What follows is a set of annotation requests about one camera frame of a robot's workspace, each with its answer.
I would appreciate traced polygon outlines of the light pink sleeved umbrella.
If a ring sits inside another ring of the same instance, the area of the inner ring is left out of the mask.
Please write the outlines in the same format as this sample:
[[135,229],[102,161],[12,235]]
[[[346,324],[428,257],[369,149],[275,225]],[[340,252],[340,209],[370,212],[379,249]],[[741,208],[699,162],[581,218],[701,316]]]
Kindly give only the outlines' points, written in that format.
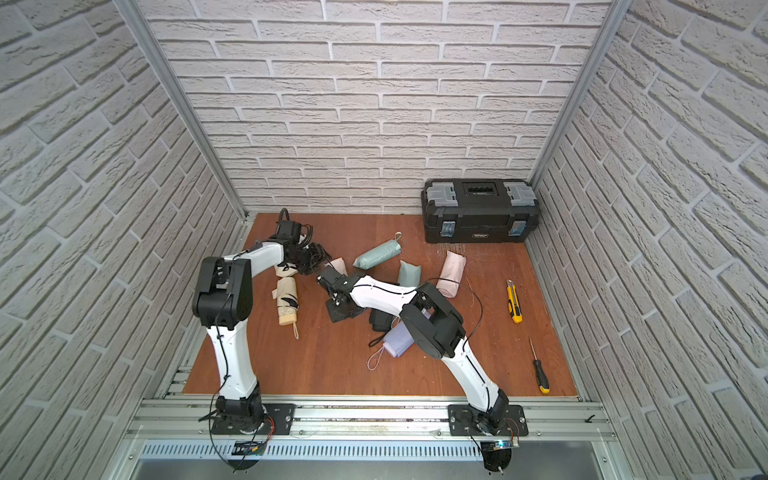
[[348,274],[345,261],[341,257],[335,258],[335,259],[331,260],[328,263],[328,265],[332,266],[337,272],[339,272],[342,275],[347,275]]

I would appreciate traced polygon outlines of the beige umbrella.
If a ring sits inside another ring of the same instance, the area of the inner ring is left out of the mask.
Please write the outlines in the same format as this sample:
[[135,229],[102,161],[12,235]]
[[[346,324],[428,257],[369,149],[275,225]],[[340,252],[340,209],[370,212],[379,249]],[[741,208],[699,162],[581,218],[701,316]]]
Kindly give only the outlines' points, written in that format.
[[293,328],[294,337],[299,339],[297,327],[299,301],[296,280],[292,276],[281,277],[277,281],[276,289],[272,291],[272,297],[276,300],[279,324],[290,325]]

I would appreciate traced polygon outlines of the black umbrella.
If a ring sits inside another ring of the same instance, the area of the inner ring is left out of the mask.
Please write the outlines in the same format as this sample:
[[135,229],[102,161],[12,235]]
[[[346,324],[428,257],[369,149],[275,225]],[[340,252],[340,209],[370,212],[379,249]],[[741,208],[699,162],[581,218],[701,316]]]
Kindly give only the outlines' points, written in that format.
[[380,310],[372,309],[369,317],[369,323],[372,326],[374,332],[378,332],[379,336],[371,340],[368,344],[369,347],[374,347],[383,341],[385,335],[393,328],[395,322],[395,316]]

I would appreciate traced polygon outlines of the beige umbrella sleeve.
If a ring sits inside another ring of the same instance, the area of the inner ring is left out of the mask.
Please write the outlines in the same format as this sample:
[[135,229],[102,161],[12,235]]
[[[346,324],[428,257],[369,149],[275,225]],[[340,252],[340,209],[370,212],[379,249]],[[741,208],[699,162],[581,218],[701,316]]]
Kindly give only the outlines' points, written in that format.
[[298,273],[294,264],[282,263],[275,266],[275,273],[279,278],[292,277]]

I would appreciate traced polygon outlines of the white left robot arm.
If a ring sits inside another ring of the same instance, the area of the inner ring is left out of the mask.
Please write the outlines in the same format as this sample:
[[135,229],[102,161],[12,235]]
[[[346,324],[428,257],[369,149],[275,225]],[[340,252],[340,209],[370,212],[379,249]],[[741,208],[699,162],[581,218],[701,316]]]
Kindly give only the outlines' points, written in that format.
[[211,339],[220,377],[211,418],[251,431],[266,417],[247,340],[253,277],[274,267],[308,275],[329,260],[322,246],[306,239],[267,240],[233,255],[203,259],[192,312]]

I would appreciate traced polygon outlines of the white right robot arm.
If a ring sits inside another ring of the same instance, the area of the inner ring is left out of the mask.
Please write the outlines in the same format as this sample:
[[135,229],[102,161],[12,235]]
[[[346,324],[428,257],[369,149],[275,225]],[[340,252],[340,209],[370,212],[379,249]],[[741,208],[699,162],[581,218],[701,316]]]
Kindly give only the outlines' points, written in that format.
[[472,429],[496,435],[508,397],[485,373],[469,346],[459,311],[431,283],[413,287],[380,282],[368,275],[346,276],[326,267],[317,278],[329,294],[331,320],[354,318],[367,309],[398,317],[428,356],[443,361],[462,387]]

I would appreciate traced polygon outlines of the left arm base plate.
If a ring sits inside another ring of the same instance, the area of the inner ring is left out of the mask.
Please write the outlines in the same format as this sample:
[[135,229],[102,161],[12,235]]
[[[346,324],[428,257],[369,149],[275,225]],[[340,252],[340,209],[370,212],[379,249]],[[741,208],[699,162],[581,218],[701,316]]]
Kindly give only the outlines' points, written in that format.
[[213,435],[288,435],[295,410],[293,403],[267,403],[254,416],[217,413],[211,432]]

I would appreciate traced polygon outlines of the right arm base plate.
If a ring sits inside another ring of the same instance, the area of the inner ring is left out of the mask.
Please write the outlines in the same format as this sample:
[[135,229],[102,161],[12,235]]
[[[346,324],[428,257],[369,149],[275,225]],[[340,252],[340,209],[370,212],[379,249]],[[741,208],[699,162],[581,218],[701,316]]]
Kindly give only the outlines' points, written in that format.
[[449,430],[452,436],[472,436],[483,439],[490,436],[525,437],[529,434],[527,420],[520,405],[507,404],[499,412],[484,413],[469,405],[447,407]]

